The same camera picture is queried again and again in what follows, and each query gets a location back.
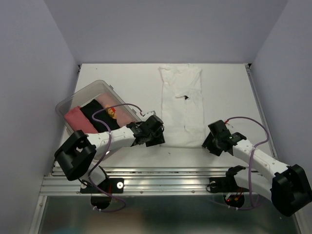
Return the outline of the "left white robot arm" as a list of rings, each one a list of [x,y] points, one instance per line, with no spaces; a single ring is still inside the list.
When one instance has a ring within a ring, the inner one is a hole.
[[[163,130],[164,123],[156,115],[103,133],[85,134],[78,130],[57,149],[54,157],[69,181],[80,179],[97,192],[104,192],[109,181],[99,164],[107,152],[142,144],[160,145],[165,142]]]

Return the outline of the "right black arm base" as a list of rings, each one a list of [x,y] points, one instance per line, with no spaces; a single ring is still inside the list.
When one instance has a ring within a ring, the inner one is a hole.
[[[234,176],[238,172],[247,172],[246,168],[243,166],[230,167],[225,173],[224,177],[210,177],[209,183],[206,186],[206,190],[210,193],[234,193],[240,192],[241,187],[239,187],[234,179]]]

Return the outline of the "aluminium mounting rail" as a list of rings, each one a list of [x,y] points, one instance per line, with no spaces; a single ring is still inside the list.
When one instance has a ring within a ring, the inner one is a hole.
[[[105,168],[110,178],[124,179],[124,192],[119,196],[148,195],[210,195],[206,186],[211,177],[225,176],[227,167],[201,168]],[[80,192],[80,182],[68,181],[61,168],[53,168],[44,177],[41,196],[74,196]]]

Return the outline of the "rolled red t-shirt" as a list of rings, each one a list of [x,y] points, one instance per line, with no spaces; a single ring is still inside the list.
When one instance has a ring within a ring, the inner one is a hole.
[[[82,130],[85,134],[97,134],[98,131],[81,111],[80,106],[76,106],[64,115],[69,126],[74,130]]]

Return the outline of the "clear plastic storage bin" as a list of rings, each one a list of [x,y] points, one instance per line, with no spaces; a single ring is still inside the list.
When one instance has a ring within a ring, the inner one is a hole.
[[[64,118],[64,115],[76,106],[85,106],[90,101],[96,99],[97,96],[104,93],[112,95],[119,102],[119,104],[124,103],[121,97],[118,96],[117,93],[113,90],[112,86],[108,85],[103,80],[96,80],[56,105],[55,111],[65,124],[65,133],[67,136],[71,135],[74,130],[69,126]],[[141,117],[133,110],[131,106],[125,105],[125,108],[136,119],[136,122],[141,121]]]

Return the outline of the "rolled black t-shirt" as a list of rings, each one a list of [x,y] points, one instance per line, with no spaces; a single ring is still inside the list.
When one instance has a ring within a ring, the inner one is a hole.
[[[104,124],[92,119],[92,115],[101,109],[103,109],[103,107],[95,99],[80,108],[82,113],[87,117],[87,119],[91,122],[91,124],[99,133],[108,131],[107,127]],[[106,111],[102,111],[99,114],[96,114],[95,118],[105,122],[111,130],[116,130],[120,128],[117,124],[117,120],[112,118]]]

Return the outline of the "rolled pink printed t-shirt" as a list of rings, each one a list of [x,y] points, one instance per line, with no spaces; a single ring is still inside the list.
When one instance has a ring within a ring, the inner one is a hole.
[[[104,93],[96,97],[96,101],[103,107],[111,107],[118,105],[119,102],[110,94]],[[117,121],[119,127],[126,126],[131,122],[136,122],[137,120],[127,111],[125,105],[116,106],[111,109],[107,109],[106,112],[110,117]]]

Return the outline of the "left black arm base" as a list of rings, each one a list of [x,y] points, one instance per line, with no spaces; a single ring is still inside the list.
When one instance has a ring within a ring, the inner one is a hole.
[[[102,189],[103,191],[110,193],[110,194],[122,194],[124,192],[124,178],[121,177],[109,177],[105,170],[98,166],[95,169],[95,172],[99,176],[105,176],[105,179],[98,184],[97,186]],[[80,179],[80,193],[82,194],[99,194],[101,191],[99,191],[97,188],[95,188],[90,181]]]

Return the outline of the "white printed t-shirt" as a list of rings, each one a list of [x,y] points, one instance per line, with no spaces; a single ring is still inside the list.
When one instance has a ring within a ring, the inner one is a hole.
[[[205,139],[202,69],[197,66],[159,67],[162,79],[163,147],[199,148]]]

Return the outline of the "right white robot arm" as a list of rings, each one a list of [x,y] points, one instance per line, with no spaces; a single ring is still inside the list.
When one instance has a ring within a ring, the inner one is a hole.
[[[208,128],[203,148],[215,156],[229,153],[249,165],[230,167],[224,177],[209,179],[206,190],[223,193],[227,206],[241,209],[244,192],[266,198],[284,216],[291,216],[311,203],[312,189],[301,166],[287,165],[264,153],[246,136],[235,132],[227,121],[218,120]]]

